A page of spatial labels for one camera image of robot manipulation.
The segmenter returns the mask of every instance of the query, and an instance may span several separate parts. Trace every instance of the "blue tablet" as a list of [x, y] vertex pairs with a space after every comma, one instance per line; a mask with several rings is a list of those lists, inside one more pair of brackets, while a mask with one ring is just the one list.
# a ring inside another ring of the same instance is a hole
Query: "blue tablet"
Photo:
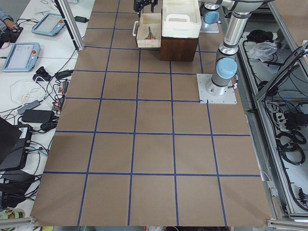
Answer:
[[40, 45], [37, 42], [15, 43], [5, 60], [2, 71], [31, 71], [38, 59]]
[[32, 28], [32, 33], [54, 36], [59, 33], [64, 25], [65, 23], [61, 15], [48, 13]]

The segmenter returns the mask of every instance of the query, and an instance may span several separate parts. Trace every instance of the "white plastic bag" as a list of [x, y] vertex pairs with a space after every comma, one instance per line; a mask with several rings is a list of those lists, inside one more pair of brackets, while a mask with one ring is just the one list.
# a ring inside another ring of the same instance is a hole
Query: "white plastic bag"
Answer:
[[249, 52], [248, 57], [251, 59], [259, 59], [261, 62], [270, 61], [277, 51], [277, 45], [273, 42], [257, 43]]

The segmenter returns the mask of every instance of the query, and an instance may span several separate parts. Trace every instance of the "tiled surface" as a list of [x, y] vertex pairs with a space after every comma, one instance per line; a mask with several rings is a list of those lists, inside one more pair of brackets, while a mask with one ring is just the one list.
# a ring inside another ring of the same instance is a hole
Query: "tiled surface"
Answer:
[[160, 61], [136, 48], [132, 4], [95, 2], [32, 215], [58, 226], [265, 225], [239, 97], [198, 99], [195, 74], [214, 71], [222, 34], [202, 34], [191, 63]]

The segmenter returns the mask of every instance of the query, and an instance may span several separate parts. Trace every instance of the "brown tile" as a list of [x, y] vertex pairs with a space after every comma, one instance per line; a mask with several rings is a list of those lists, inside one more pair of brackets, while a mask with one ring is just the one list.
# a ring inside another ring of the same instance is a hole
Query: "brown tile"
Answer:
[[220, 183], [228, 226], [266, 225], [270, 207], [261, 177], [221, 177]]
[[260, 174], [251, 137], [215, 136], [214, 141], [220, 174]]
[[201, 53], [203, 73], [212, 74], [215, 71], [215, 53]]
[[99, 100], [66, 99], [57, 130], [94, 131]]
[[136, 39], [130, 30], [115, 30], [112, 47], [137, 49]]
[[96, 134], [91, 172], [130, 172], [133, 135]]
[[109, 49], [86, 47], [79, 53], [75, 70], [105, 71]]
[[116, 13], [95, 13], [92, 12], [88, 28], [111, 28], [113, 29], [116, 21]]
[[92, 141], [92, 133], [56, 132], [45, 171], [86, 172]]
[[225, 226], [217, 177], [177, 177], [181, 226]]
[[199, 100], [196, 75], [172, 75], [172, 88], [174, 100]]
[[135, 101], [103, 100], [97, 130], [133, 132], [135, 108]]
[[140, 71], [170, 73], [170, 64], [160, 60], [159, 51], [141, 51]]
[[213, 51], [216, 52], [219, 45], [223, 42], [223, 33], [221, 25], [218, 25], [219, 33], [200, 33], [199, 35], [199, 45], [201, 51]]
[[172, 73], [201, 73], [201, 63], [199, 52], [196, 52], [193, 62], [171, 62]]
[[177, 173], [216, 174], [210, 136], [175, 136]]
[[67, 97], [100, 98], [105, 72], [75, 71], [69, 83]]
[[113, 30], [87, 29], [84, 42], [86, 46], [110, 47]]
[[191, 102], [174, 102], [173, 111], [175, 133], [210, 133], [206, 105]]
[[172, 135], [136, 135], [134, 173], [174, 173]]
[[119, 12], [136, 13], [134, 11], [134, 3], [131, 0], [121, 0], [119, 6]]
[[106, 75], [104, 98], [135, 99], [137, 95], [137, 73], [113, 73]]
[[171, 100], [170, 75], [140, 74], [138, 98]]
[[171, 103], [139, 101], [137, 132], [171, 133]]
[[111, 50], [108, 71], [138, 71], [139, 51]]
[[[163, 8], [163, 1], [158, 1], [158, 4], [154, 8], [154, 13], [161, 13]], [[147, 5], [143, 8], [143, 13], [152, 13], [151, 12], [151, 5]]]
[[210, 104], [211, 123], [214, 134], [250, 134], [241, 105]]
[[174, 177], [134, 176], [130, 225], [176, 225]]
[[82, 209], [82, 226], [126, 226], [129, 176], [90, 175]]
[[116, 0], [95, 1], [92, 11], [116, 12], [117, 6]]
[[31, 212], [36, 224], [76, 226], [85, 178], [79, 174], [44, 174]]
[[118, 13], [115, 28], [133, 30], [134, 22], [138, 20], [139, 17], [136, 13]]

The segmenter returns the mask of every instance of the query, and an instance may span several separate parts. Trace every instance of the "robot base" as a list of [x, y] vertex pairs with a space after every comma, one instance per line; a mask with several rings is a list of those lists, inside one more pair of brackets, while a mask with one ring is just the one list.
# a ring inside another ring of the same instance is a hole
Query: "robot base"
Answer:
[[198, 90], [200, 103], [209, 104], [236, 104], [236, 98], [233, 88], [228, 88], [227, 92], [220, 96], [211, 95], [206, 89], [205, 84], [212, 77], [212, 74], [197, 74]]
[[219, 28], [217, 23], [213, 23], [211, 25], [208, 25], [207, 27], [201, 27], [200, 33], [213, 33], [213, 34], [218, 34], [219, 33]]

